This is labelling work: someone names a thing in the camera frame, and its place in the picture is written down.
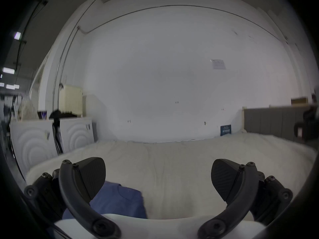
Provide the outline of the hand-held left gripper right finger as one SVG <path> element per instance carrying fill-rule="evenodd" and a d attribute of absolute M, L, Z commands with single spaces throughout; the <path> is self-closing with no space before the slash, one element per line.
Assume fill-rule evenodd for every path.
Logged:
<path fill-rule="evenodd" d="M 199 239 L 226 236 L 249 212 L 254 221 L 267 226 L 293 199 L 290 189 L 285 188 L 274 176 L 265 177 L 252 161 L 244 165 L 228 159 L 216 159 L 212 165 L 211 181 L 227 206 L 199 228 Z"/>

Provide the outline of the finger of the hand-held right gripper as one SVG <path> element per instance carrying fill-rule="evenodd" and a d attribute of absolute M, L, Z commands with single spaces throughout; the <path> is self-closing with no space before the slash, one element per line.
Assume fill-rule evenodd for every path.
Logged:
<path fill-rule="evenodd" d="M 311 106 L 304 111 L 302 121 L 294 124 L 294 136 L 303 141 L 311 141 L 319 135 L 319 115 L 318 106 Z"/>

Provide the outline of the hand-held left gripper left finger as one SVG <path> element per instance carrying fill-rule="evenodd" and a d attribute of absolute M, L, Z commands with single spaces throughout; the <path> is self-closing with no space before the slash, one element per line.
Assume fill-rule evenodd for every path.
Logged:
<path fill-rule="evenodd" d="M 119 239 L 121 230 L 113 221 L 103 217 L 90 206 L 105 183 L 106 166 L 100 157 L 90 157 L 72 163 L 63 160 L 50 175 L 42 173 L 24 188 L 24 196 L 46 221 L 56 222 L 66 209 L 94 237 Z"/>

